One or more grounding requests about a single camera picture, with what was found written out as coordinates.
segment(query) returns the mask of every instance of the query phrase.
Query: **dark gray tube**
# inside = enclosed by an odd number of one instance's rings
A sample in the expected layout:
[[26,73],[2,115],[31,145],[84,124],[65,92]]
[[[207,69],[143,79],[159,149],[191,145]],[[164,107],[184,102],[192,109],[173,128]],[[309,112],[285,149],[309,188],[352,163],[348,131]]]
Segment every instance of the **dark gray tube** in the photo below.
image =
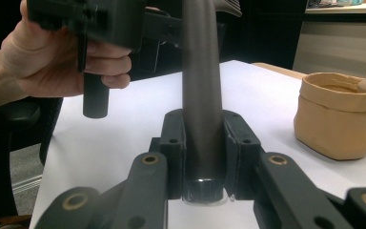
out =
[[188,202],[222,198],[225,144],[213,0],[183,1],[183,118]]

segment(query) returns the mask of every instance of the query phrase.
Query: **black handheld device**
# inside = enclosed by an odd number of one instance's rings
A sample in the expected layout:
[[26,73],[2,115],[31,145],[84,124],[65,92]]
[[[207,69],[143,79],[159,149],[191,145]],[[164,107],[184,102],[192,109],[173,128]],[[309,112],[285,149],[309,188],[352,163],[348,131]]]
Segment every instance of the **black handheld device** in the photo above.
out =
[[78,37],[78,71],[84,74],[84,115],[105,117],[109,88],[99,75],[84,73],[88,39],[139,51],[146,0],[28,0],[29,19],[41,28],[66,26]]

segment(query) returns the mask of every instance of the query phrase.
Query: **black handle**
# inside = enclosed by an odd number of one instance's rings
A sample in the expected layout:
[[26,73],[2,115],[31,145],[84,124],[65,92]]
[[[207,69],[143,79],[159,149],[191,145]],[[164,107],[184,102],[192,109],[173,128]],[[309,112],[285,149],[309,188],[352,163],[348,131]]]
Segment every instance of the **black handle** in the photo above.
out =
[[90,118],[107,116],[109,107],[109,88],[101,80],[101,76],[84,73],[83,115]]

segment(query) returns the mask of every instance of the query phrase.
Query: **white tabletop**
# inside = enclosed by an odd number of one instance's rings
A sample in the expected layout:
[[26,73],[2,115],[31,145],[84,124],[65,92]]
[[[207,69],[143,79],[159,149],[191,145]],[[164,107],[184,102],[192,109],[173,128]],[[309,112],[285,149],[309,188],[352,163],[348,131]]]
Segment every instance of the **white tabletop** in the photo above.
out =
[[[265,151],[292,157],[315,185],[344,198],[352,187],[366,186],[366,157],[334,161],[295,139],[293,119],[301,80],[255,65],[221,64],[223,108],[239,113],[259,137]],[[66,98],[49,149],[31,221],[61,193],[73,187],[105,192],[123,181],[132,160],[148,152],[160,136],[164,114],[181,108],[181,73],[135,81],[111,91],[109,115],[82,115],[82,96]],[[258,228],[252,201],[229,200],[215,207],[169,202],[170,229]]]

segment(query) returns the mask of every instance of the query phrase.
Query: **fabric container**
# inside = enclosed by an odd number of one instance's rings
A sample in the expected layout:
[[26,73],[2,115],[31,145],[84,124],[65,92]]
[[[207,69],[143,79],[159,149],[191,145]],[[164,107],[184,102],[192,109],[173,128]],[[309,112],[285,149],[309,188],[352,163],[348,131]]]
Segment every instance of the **fabric container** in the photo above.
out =
[[366,156],[366,93],[362,78],[340,73],[313,73],[302,79],[295,137],[336,160]]

